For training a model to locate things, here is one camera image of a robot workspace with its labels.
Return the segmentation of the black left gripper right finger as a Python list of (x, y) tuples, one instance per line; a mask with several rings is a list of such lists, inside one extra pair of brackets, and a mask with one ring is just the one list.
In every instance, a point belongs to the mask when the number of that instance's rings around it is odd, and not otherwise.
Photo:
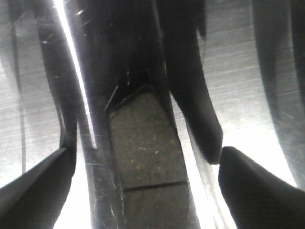
[(239, 229), (303, 229), (305, 193), (238, 149), (222, 149), (219, 185)]

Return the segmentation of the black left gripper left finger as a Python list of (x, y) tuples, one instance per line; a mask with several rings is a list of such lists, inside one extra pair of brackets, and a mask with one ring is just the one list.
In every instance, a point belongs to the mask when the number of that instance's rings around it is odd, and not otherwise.
[(2, 229), (51, 229), (67, 199), (74, 152), (60, 148), (0, 190)]

